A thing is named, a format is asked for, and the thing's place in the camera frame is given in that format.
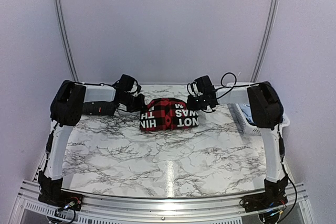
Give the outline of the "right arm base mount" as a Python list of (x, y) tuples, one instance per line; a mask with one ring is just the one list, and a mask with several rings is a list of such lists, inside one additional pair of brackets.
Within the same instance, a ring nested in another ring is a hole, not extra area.
[(261, 211), (279, 206), (284, 206), (288, 202), (287, 195), (281, 193), (278, 196), (267, 196), (266, 193), (257, 193), (245, 195), (239, 204), (244, 208), (245, 212)]

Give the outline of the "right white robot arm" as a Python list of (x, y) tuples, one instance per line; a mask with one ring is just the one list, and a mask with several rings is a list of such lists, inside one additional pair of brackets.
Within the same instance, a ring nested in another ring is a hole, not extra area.
[(260, 195), (260, 203), (265, 207), (273, 206), (289, 181), (284, 168), (284, 108), (276, 90), (268, 81), (246, 84), (234, 82), (217, 88), (209, 76), (195, 79), (186, 88), (187, 108), (190, 110), (212, 113), (221, 104), (246, 104), (250, 107), (252, 120), (261, 132), (266, 157), (265, 192)]

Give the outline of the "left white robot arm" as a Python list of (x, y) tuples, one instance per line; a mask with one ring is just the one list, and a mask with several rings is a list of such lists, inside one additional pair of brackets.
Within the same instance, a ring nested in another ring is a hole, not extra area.
[(86, 83), (65, 80), (50, 106), (50, 133), (46, 144), (46, 163), (39, 171), (40, 195), (56, 206), (66, 202), (62, 164), (73, 128), (84, 112), (113, 116), (124, 105), (128, 113), (144, 107), (144, 95), (138, 81), (123, 74), (114, 84)]

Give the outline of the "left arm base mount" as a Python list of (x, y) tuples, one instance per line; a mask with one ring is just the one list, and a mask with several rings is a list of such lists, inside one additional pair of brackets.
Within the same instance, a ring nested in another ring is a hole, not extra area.
[(46, 193), (40, 193), (38, 201), (58, 207), (60, 210), (72, 209), (80, 211), (83, 202), (83, 195), (61, 190), (54, 198), (47, 196)]

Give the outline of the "red black plaid shirt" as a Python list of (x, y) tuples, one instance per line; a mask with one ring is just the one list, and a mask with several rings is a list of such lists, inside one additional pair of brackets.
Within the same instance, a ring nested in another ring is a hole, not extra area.
[(183, 100), (176, 98), (153, 99), (140, 112), (141, 131), (180, 130), (198, 126), (198, 113), (189, 110)]

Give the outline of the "black pinstripe shirt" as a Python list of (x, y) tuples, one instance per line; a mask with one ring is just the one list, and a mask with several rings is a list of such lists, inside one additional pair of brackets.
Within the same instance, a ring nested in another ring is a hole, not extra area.
[(82, 114), (84, 115), (113, 116), (115, 111), (115, 103), (107, 101), (86, 102), (82, 108)]

